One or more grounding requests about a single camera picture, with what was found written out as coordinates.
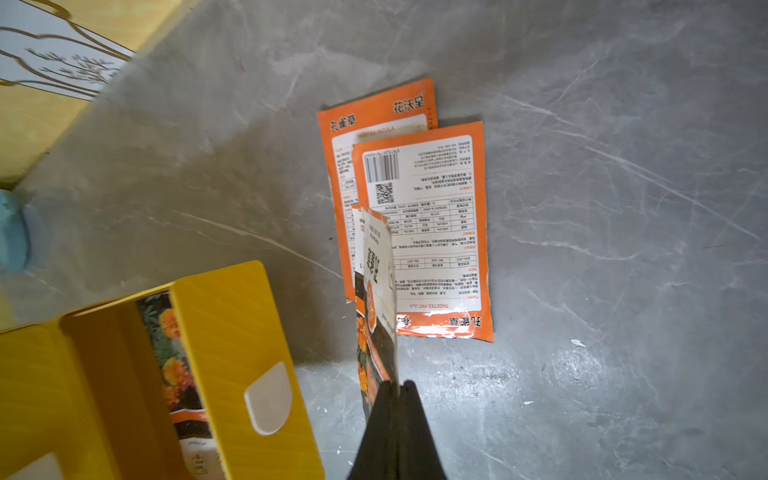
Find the orange seed bag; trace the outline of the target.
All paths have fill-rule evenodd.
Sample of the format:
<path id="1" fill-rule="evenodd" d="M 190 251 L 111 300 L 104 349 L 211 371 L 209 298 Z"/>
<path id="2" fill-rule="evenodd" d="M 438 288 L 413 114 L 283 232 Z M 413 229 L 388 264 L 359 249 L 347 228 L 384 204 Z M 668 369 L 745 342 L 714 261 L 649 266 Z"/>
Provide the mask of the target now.
<path id="1" fill-rule="evenodd" d="M 484 126 L 353 148 L 358 199 L 392 235 L 398 332 L 493 342 Z"/>
<path id="2" fill-rule="evenodd" d="M 355 205 L 353 229 L 357 370 L 369 417 L 381 384 L 398 382 L 395 261 L 383 215 Z"/>
<path id="3" fill-rule="evenodd" d="M 334 203 L 344 297 L 355 297 L 352 206 L 358 203 L 353 149 L 360 143 L 438 127 L 434 82 L 420 79 L 318 113 L 323 151 Z"/>

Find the yellow three-drawer cabinet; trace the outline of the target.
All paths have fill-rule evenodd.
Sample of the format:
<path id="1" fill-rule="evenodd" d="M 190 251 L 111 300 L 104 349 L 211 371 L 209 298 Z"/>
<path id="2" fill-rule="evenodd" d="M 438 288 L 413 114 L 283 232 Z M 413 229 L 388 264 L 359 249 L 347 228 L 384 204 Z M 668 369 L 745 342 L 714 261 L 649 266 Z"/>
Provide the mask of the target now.
<path id="1" fill-rule="evenodd" d="M 1 477 L 118 479 L 81 368 L 58 323 L 1 333 Z"/>

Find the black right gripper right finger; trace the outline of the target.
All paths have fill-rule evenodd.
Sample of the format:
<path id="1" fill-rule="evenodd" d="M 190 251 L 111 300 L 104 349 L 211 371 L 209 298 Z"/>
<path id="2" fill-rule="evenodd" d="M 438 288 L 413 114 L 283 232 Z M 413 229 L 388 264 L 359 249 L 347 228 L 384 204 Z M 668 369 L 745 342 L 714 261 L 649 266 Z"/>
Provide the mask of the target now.
<path id="1" fill-rule="evenodd" d="M 416 384 L 405 381 L 399 395 L 399 478 L 446 480 Z"/>

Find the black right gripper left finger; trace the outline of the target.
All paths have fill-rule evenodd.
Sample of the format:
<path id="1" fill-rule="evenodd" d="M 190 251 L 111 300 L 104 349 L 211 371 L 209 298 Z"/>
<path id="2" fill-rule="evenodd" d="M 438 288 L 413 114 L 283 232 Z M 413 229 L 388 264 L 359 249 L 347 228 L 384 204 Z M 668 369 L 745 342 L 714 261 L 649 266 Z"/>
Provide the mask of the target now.
<path id="1" fill-rule="evenodd" d="M 383 382 L 377 392 L 349 480 L 398 478 L 399 386 Z"/>

